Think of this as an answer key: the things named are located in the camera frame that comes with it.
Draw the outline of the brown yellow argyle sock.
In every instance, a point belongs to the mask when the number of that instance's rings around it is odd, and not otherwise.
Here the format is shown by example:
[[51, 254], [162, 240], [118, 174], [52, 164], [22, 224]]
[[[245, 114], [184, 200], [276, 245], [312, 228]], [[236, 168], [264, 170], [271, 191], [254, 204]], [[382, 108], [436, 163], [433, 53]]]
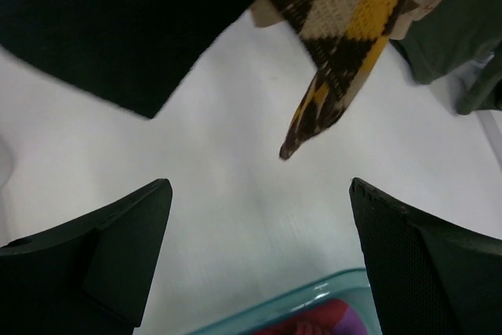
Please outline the brown yellow argyle sock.
[[280, 158], [287, 160], [348, 109], [409, 0], [268, 1], [317, 68], [280, 148]]

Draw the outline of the black sock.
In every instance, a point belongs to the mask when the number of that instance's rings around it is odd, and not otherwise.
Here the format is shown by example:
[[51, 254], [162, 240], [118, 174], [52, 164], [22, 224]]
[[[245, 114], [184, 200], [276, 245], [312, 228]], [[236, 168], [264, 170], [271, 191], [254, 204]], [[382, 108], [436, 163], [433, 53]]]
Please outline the black sock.
[[1, 0], [1, 45], [102, 100], [154, 118], [254, 0]]

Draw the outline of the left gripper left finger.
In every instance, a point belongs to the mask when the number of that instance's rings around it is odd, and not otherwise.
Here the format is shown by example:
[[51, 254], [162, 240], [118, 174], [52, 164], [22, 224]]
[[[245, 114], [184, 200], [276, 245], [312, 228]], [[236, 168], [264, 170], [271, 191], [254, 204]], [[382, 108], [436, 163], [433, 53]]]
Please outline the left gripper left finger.
[[124, 198], [1, 248], [3, 334], [131, 334], [140, 327], [173, 190]]

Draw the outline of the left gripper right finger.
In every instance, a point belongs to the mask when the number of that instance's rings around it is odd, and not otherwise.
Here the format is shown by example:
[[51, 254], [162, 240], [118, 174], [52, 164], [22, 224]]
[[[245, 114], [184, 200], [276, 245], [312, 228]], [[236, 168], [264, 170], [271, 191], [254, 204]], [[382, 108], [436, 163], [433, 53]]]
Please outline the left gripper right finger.
[[351, 208], [384, 334], [499, 334], [501, 241], [360, 178]]

